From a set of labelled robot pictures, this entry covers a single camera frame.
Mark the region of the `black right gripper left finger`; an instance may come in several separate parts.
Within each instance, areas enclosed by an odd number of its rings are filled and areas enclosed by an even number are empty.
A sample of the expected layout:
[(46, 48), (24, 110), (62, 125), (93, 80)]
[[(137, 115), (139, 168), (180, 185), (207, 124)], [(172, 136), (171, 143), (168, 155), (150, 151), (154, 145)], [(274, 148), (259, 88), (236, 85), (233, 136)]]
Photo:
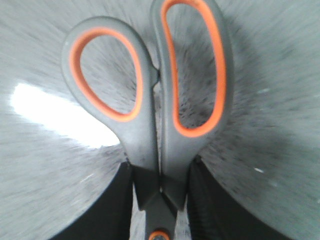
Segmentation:
[(94, 204), (53, 240), (128, 240), (133, 208), (133, 170), (120, 164), (116, 175)]

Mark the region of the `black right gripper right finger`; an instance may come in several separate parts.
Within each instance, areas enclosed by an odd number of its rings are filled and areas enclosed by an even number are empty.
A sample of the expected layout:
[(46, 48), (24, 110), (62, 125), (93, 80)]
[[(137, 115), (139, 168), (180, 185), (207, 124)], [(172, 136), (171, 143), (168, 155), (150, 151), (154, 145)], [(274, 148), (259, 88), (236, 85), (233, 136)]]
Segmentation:
[(193, 240), (286, 240), (241, 206), (197, 156), (189, 168), (187, 215)]

